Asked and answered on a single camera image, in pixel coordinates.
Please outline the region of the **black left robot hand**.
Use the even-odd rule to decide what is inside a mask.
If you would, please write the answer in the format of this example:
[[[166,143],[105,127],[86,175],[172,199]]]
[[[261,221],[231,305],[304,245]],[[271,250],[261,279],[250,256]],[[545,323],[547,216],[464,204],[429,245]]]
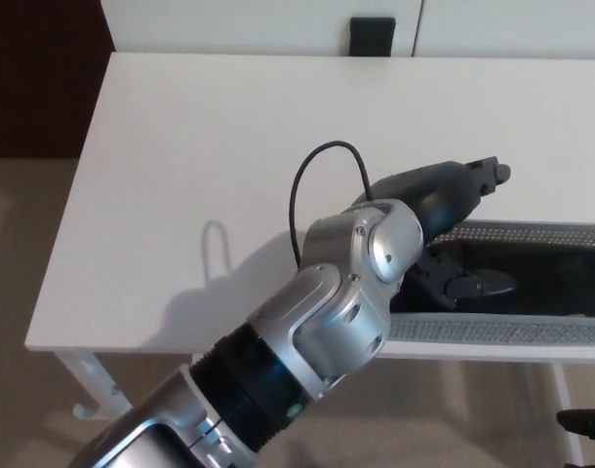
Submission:
[[[373,198],[404,202],[417,216],[426,245],[391,299],[393,313],[454,312],[461,299],[510,293],[516,280],[506,273],[471,271],[428,245],[466,220],[484,196],[511,176],[496,157],[466,164],[449,161],[385,177],[372,185]]]

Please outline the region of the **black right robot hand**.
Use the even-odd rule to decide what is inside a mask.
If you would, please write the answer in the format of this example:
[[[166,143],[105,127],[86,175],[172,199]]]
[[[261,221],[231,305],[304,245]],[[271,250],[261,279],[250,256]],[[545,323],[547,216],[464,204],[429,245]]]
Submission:
[[[563,409],[556,419],[567,432],[595,441],[595,409]]]

